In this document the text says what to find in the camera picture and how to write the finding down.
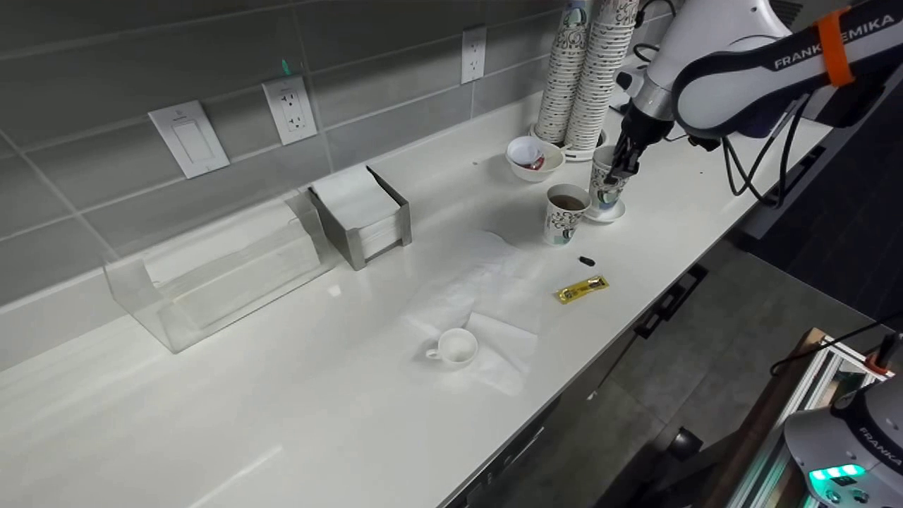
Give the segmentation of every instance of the white tissue box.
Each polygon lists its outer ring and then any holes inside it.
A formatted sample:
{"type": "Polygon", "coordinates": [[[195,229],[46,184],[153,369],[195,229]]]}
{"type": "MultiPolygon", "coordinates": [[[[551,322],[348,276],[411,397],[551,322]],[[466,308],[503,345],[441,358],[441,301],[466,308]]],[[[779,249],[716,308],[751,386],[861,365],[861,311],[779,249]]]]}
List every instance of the white tissue box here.
{"type": "Polygon", "coordinates": [[[325,233],[355,272],[374,253],[411,243],[408,202],[370,167],[342,170],[314,184],[311,201],[325,233]]]}
{"type": "Polygon", "coordinates": [[[300,191],[106,263],[116,301],[171,352],[228,328],[338,263],[300,191]]]}

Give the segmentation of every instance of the electrical outlet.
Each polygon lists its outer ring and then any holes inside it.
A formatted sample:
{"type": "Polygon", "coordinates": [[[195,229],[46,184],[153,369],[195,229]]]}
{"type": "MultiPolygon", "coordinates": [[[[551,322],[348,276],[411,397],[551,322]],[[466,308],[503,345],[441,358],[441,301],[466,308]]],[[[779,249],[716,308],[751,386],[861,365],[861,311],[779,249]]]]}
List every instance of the electrical outlet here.
{"type": "Polygon", "coordinates": [[[486,26],[460,36],[460,82],[476,82],[486,73],[486,26]]]}
{"type": "Polygon", "coordinates": [[[266,82],[262,95],[271,106],[283,143],[315,136],[311,95],[302,75],[266,82]]]}

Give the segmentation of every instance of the outlet cover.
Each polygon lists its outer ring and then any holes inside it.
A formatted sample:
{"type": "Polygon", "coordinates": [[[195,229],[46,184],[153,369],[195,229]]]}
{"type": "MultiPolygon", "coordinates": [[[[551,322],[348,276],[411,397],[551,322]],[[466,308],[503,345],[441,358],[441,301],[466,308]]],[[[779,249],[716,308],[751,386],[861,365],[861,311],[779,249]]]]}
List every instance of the outlet cover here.
{"type": "Polygon", "coordinates": [[[185,177],[228,167],[223,143],[201,102],[146,112],[185,177]]]}
{"type": "Polygon", "coordinates": [[[262,85],[283,143],[315,136],[311,95],[302,75],[262,85]]]}
{"type": "Polygon", "coordinates": [[[486,73],[486,26],[460,36],[460,82],[476,82],[486,73]]]}

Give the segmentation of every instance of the small bowl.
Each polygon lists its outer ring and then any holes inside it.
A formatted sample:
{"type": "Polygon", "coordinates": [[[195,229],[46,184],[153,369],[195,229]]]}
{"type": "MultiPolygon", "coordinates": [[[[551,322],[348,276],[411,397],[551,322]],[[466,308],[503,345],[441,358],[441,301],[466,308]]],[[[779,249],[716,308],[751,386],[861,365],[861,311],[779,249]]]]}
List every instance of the small bowl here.
{"type": "Polygon", "coordinates": [[[548,143],[532,136],[514,139],[508,143],[504,159],[508,159],[511,173],[523,181],[544,181],[548,174],[552,174],[563,163],[563,154],[556,143],[548,143]]]}

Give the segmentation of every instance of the tissue box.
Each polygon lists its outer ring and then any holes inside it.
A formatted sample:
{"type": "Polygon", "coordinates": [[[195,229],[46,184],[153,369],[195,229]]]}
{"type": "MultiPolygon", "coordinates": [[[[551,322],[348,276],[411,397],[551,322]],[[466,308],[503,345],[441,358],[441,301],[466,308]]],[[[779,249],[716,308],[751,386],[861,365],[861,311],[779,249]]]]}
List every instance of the tissue box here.
{"type": "Polygon", "coordinates": [[[307,194],[246,208],[106,263],[113,300],[171,352],[338,263],[307,194]]]}
{"type": "Polygon", "coordinates": [[[411,243],[408,202],[370,167],[362,167],[362,173],[367,173],[379,184],[379,190],[383,190],[398,202],[398,208],[393,208],[390,215],[372,218],[370,224],[345,225],[342,218],[336,218],[336,208],[325,202],[326,194],[315,190],[319,184],[307,190],[314,207],[319,208],[325,233],[355,272],[362,272],[367,260],[372,260],[374,253],[393,246],[411,243]]]}

